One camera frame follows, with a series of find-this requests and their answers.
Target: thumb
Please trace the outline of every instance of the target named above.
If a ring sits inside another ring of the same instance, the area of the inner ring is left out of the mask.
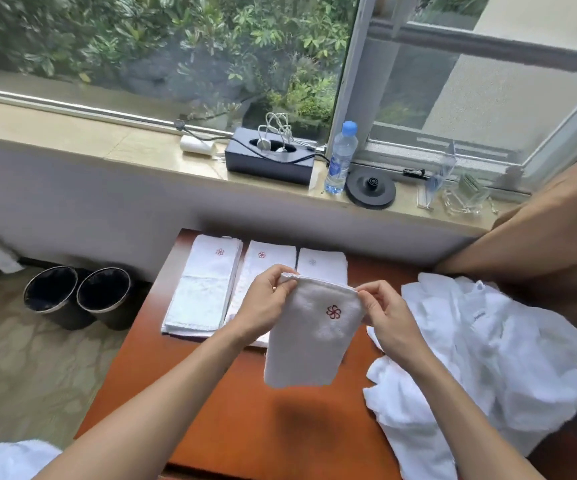
[[[371,318],[373,323],[375,323],[375,320],[380,320],[381,318],[385,317],[382,307],[375,299],[375,297],[371,295],[371,293],[362,290],[358,293],[358,296],[362,302],[362,305],[364,305],[366,314]]]
[[[288,295],[291,294],[291,291],[293,291],[296,286],[297,280],[285,281],[278,285],[277,288],[275,288],[275,293],[273,293],[273,295],[275,295],[280,300],[280,302],[284,303],[286,298],[288,298]]]

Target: brown curtain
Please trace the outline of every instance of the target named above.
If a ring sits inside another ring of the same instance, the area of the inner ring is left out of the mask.
[[[577,326],[577,163],[436,271],[512,285]]]

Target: window glass pane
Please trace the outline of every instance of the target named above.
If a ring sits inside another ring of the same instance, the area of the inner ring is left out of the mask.
[[[525,163],[577,108],[577,73],[403,45],[374,141]]]
[[[420,0],[411,20],[577,50],[577,0]]]
[[[0,0],[0,90],[326,140],[357,0]]]

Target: white roll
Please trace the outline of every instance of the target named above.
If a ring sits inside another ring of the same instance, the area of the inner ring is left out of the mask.
[[[200,153],[209,156],[217,153],[217,146],[214,141],[202,141],[186,134],[181,137],[180,148],[185,153]]]

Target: black cable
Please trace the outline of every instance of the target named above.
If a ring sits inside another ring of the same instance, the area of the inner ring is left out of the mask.
[[[250,147],[250,145],[244,144],[244,143],[242,143],[241,141],[239,141],[237,138],[233,138],[232,136],[215,136],[215,137],[213,137],[213,138],[200,138],[200,137],[197,136],[195,133],[193,133],[191,130],[189,130],[188,128],[186,128],[186,123],[185,123],[184,121],[182,121],[182,120],[177,120],[177,121],[175,121],[175,123],[176,123],[176,124],[175,124],[175,128],[177,128],[178,131],[186,131],[186,133],[188,133],[189,135],[191,135],[193,138],[197,138],[197,139],[200,140],[200,141],[217,141],[217,140],[220,140],[220,139],[222,139],[222,140],[223,140],[223,139],[232,140],[232,141],[234,141],[234,142],[236,142],[236,143],[241,144],[241,145],[242,145],[243,147],[245,147],[248,151],[254,153],[255,155],[257,155],[257,156],[259,156],[259,157],[261,157],[261,158],[264,158],[264,160],[270,160],[270,161],[275,162],[275,163],[295,164],[295,163],[300,163],[300,162],[309,160],[309,159],[311,159],[311,158],[315,158],[316,156],[321,156],[321,157],[323,157],[327,162],[330,163],[330,161],[328,160],[328,158],[326,158],[326,157],[325,157],[323,154],[321,154],[321,153],[313,153],[312,155],[307,155],[307,156],[305,156],[305,157],[301,157],[301,158],[298,158],[298,159],[296,159],[296,160],[291,160],[291,161],[289,161],[289,162],[278,161],[278,160],[275,160],[274,158],[270,158],[270,157],[268,157],[268,156],[266,156],[266,155],[263,155],[263,154],[260,153],[260,152],[257,152],[257,151],[255,151],[255,150],[253,150],[253,149]]]

